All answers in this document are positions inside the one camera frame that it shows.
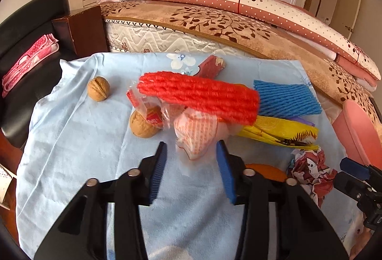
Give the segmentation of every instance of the door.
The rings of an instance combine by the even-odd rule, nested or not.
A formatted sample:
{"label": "door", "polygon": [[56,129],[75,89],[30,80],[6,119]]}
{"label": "door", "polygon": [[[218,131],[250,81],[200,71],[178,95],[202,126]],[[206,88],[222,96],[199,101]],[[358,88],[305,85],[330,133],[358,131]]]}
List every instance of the door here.
{"label": "door", "polygon": [[337,0],[321,0],[316,17],[329,25],[332,21]]}
{"label": "door", "polygon": [[349,39],[353,31],[361,0],[338,0],[330,27]]}

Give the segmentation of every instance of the metal screw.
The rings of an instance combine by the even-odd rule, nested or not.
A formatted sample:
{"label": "metal screw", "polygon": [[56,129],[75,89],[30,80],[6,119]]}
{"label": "metal screw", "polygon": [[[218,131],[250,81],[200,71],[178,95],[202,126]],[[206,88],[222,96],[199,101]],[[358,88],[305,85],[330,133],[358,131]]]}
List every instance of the metal screw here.
{"label": "metal screw", "polygon": [[288,178],[285,182],[287,183],[287,185],[290,185],[290,186],[297,185],[297,180],[295,180],[294,178]]}
{"label": "metal screw", "polygon": [[97,178],[90,178],[86,182],[86,185],[88,187],[94,187],[96,184],[98,184],[98,179]]}
{"label": "metal screw", "polygon": [[255,176],[256,172],[252,169],[252,168],[246,168],[245,170],[243,170],[243,174],[245,176]]}
{"label": "metal screw", "polygon": [[127,172],[127,174],[128,174],[130,177],[136,177],[136,176],[138,176],[140,173],[141,173],[141,171],[140,171],[138,168],[132,168],[131,170],[129,170],[129,171]]}

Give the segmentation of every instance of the mattress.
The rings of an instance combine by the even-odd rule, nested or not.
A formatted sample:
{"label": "mattress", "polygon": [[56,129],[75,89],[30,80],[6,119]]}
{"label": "mattress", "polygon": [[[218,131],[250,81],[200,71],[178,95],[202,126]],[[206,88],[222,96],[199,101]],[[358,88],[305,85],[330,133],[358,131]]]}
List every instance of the mattress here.
{"label": "mattress", "polygon": [[248,53],[199,36],[154,24],[104,20],[112,52],[187,52],[250,56]]}

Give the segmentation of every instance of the pink plastic stool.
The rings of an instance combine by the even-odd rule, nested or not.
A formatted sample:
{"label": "pink plastic stool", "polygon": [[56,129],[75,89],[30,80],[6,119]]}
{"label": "pink plastic stool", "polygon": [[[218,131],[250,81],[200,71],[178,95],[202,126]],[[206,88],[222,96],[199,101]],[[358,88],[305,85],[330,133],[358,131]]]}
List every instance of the pink plastic stool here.
{"label": "pink plastic stool", "polygon": [[382,144],[369,116],[356,102],[345,100],[333,128],[350,159],[382,170]]}

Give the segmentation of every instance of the blue tablecloth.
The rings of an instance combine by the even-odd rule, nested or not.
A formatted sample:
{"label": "blue tablecloth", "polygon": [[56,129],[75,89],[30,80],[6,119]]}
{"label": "blue tablecloth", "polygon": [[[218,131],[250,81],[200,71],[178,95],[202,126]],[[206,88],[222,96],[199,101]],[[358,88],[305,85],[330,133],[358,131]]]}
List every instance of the blue tablecloth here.
{"label": "blue tablecloth", "polygon": [[[158,143],[164,141],[169,156],[158,198],[151,207],[140,208],[149,258],[234,259],[243,207],[232,206],[226,198],[217,163],[190,176],[182,175],[173,130],[142,139],[135,137],[129,128],[133,111],[126,97],[129,80],[159,70],[192,72],[195,67],[192,65],[199,65],[206,57],[97,53],[77,61],[61,61],[62,79],[34,108],[29,138],[17,171],[16,220],[20,245],[30,257],[88,178],[116,179],[137,167],[142,158],[153,155]],[[218,75],[219,80],[248,87],[252,87],[254,79],[305,83],[311,87],[298,61],[222,57],[227,66]],[[103,102],[87,96],[87,83],[95,76],[105,77],[110,83],[110,96]],[[325,113],[306,119],[320,129],[317,142],[325,151],[326,164],[339,170],[345,151]],[[292,159],[291,149],[247,138],[231,137],[227,145],[230,153],[241,156],[246,163],[265,163],[286,170]],[[355,202],[333,190],[322,210],[343,238],[354,218]],[[112,212],[111,205],[110,258],[113,258]]]}

